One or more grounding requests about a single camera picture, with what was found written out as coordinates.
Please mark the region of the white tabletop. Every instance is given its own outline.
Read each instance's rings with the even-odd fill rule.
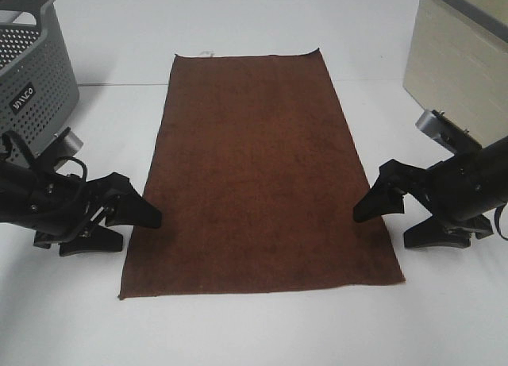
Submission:
[[[401,79],[418,0],[56,0],[78,83],[167,83],[175,54],[321,48],[332,79]]]
[[[370,182],[391,158],[422,168],[449,158],[414,127],[422,111],[402,88],[417,4],[57,0],[79,81],[138,84],[80,87],[68,121],[85,142],[77,157],[90,179],[118,171],[142,191],[174,53],[321,47]],[[119,301],[125,251],[59,258],[32,247],[32,231],[0,225],[0,365],[505,364],[508,243],[406,250],[402,233],[429,215],[411,197],[405,205],[385,222],[406,283],[254,295]]]

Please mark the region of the gray basket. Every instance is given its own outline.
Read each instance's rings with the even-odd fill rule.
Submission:
[[[36,155],[79,99],[54,1],[0,0],[0,10],[27,12],[36,20],[0,23],[0,133],[16,131]],[[16,149],[10,161],[26,164]]]

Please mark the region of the basket handle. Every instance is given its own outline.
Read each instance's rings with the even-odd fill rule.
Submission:
[[[0,10],[30,13],[35,17],[37,27],[42,25],[42,17],[55,0],[0,0]]]

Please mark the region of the black cable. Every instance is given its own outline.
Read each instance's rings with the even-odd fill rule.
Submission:
[[[494,213],[494,224],[495,224],[495,229],[498,231],[498,234],[500,237],[502,237],[505,241],[508,241],[508,237],[505,237],[502,233],[501,233],[501,225],[499,224],[499,220],[501,219],[501,213],[502,211],[505,209],[506,207],[506,204],[504,205],[501,205],[500,207],[498,207],[497,209],[495,209],[495,213]]]
[[[0,220],[2,220],[4,222],[23,222],[23,221],[32,220],[32,219],[50,218],[50,217],[53,217],[57,214],[60,214],[60,212],[62,212],[63,210],[66,210],[68,207],[72,206],[79,199],[79,197],[81,196],[81,194],[83,192],[83,189],[87,185],[88,170],[87,170],[87,166],[84,164],[84,162],[82,162],[81,160],[78,160],[77,158],[71,157],[71,156],[58,157],[55,160],[54,165],[58,164],[61,160],[67,160],[67,161],[74,162],[74,163],[78,164],[83,170],[83,173],[82,173],[81,177],[79,178],[79,186],[78,186],[76,192],[74,193],[74,196],[72,197],[72,199],[69,202],[64,203],[62,206],[60,206],[57,209],[54,209],[52,211],[47,211],[47,212],[38,213],[38,214],[24,214],[24,215],[9,217],[9,218],[0,217]]]

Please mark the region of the beige box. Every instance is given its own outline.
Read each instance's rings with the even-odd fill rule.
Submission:
[[[404,87],[486,146],[508,136],[508,0],[420,0]]]

